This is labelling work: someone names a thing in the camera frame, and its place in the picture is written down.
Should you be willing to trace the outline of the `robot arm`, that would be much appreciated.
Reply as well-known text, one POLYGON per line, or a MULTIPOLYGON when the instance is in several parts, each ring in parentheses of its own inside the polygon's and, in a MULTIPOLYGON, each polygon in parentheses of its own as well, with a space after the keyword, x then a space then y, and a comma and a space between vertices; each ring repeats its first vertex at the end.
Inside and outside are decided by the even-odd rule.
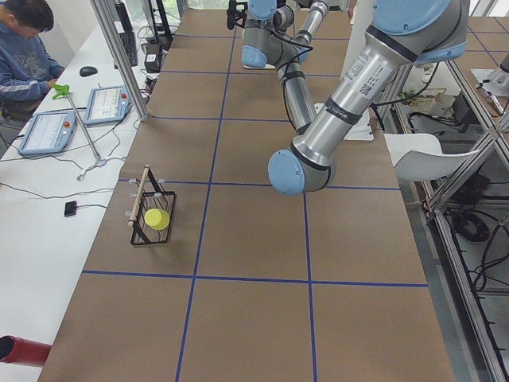
POLYGON ((365 45, 307 129, 268 163, 285 195, 323 189, 334 178, 333 153, 375 97, 406 64, 460 57, 467 42, 467 1, 376 1, 365 45))
POLYGON ((243 31, 242 65, 275 68, 282 88, 287 117, 297 134, 303 134, 317 115, 301 64, 313 50, 313 35, 327 16, 329 1, 300 1, 309 10, 294 37, 286 34, 293 11, 283 1, 249 1, 243 31))

